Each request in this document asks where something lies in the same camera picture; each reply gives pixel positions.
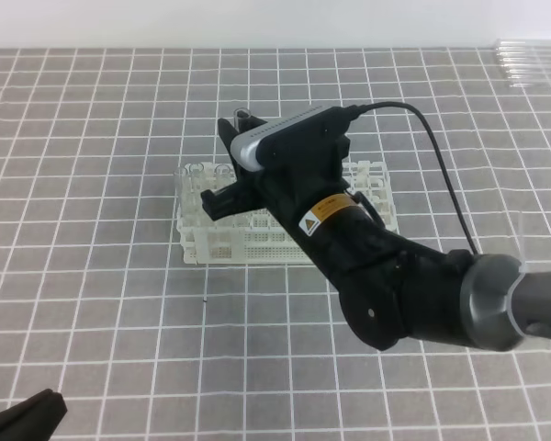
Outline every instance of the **table surface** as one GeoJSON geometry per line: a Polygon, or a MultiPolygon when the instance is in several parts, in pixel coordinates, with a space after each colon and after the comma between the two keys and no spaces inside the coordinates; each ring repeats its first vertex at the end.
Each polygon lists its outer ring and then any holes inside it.
{"type": "MultiPolygon", "coordinates": [[[[551,441],[550,342],[379,354],[314,267],[183,263],[172,173],[228,160],[217,117],[372,99],[428,116],[483,252],[518,255],[522,211],[551,270],[551,86],[492,50],[0,50],[0,410],[60,390],[73,441],[551,441]]],[[[351,138],[403,235],[466,246],[418,121],[351,138]]]]}

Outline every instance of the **white wall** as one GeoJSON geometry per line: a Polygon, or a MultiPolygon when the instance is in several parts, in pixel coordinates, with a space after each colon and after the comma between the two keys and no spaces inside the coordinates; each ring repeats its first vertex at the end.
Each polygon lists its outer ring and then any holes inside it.
{"type": "Polygon", "coordinates": [[[383,47],[551,38],[551,0],[0,0],[0,47],[383,47]]]}

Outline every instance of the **cable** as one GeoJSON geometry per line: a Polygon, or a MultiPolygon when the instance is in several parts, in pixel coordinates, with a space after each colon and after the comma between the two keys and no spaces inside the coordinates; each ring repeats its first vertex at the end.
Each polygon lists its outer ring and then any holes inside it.
{"type": "Polygon", "coordinates": [[[478,248],[476,248],[476,245],[474,244],[473,239],[471,238],[471,233],[469,232],[469,228],[466,224],[466,219],[463,217],[463,213],[461,212],[461,207],[459,206],[459,201],[457,200],[457,196],[455,195],[455,190],[453,189],[453,185],[451,184],[451,179],[449,178],[449,174],[447,173],[447,167],[444,164],[443,155],[441,154],[441,150],[439,149],[439,143],[437,142],[436,138],[434,137],[433,130],[431,129],[431,126],[429,125],[429,122],[426,120],[424,115],[420,112],[419,109],[417,109],[414,106],[411,106],[410,104],[401,103],[399,101],[382,101],[380,103],[373,103],[373,104],[366,104],[362,106],[350,106],[347,107],[346,110],[351,112],[352,118],[357,119],[364,113],[370,111],[370,110],[376,110],[378,108],[384,108],[384,107],[398,107],[398,108],[404,108],[410,112],[412,112],[421,122],[422,126],[426,130],[426,133],[429,135],[429,138],[431,140],[431,144],[433,145],[434,152],[437,156],[437,161],[439,162],[439,166],[441,167],[441,173],[443,174],[443,179],[445,184],[447,185],[447,190],[449,191],[449,196],[451,197],[451,200],[453,201],[453,205],[455,207],[455,213],[457,214],[457,217],[459,218],[459,223],[461,223],[461,228],[463,229],[463,233],[466,236],[467,242],[469,243],[469,248],[473,252],[473,254],[478,253],[478,248]]]}

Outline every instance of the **black robotic arm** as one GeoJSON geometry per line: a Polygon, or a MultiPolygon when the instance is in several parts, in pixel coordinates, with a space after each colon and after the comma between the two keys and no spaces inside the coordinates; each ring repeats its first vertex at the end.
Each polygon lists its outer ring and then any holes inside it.
{"type": "Polygon", "coordinates": [[[524,274],[504,254],[477,254],[424,116],[406,103],[315,107],[265,123],[248,111],[219,136],[237,182],[202,193],[212,220],[266,208],[339,291],[355,334],[379,350],[407,336],[495,351],[526,335],[551,339],[551,273],[524,274]],[[468,250],[448,254],[387,231],[373,206],[342,177],[352,120],[401,107],[417,115],[437,151],[468,250]]]}

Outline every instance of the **warning label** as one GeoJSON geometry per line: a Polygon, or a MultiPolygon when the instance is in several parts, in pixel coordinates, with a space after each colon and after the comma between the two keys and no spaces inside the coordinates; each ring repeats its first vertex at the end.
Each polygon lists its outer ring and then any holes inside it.
{"type": "Polygon", "coordinates": [[[309,211],[304,215],[300,221],[300,228],[308,235],[311,236],[314,231],[319,227],[320,220],[312,211],[309,211]]]}
{"type": "Polygon", "coordinates": [[[355,202],[346,194],[332,195],[316,204],[304,217],[300,220],[299,227],[308,235],[311,236],[320,224],[328,217],[339,211],[352,207],[355,202]]]}

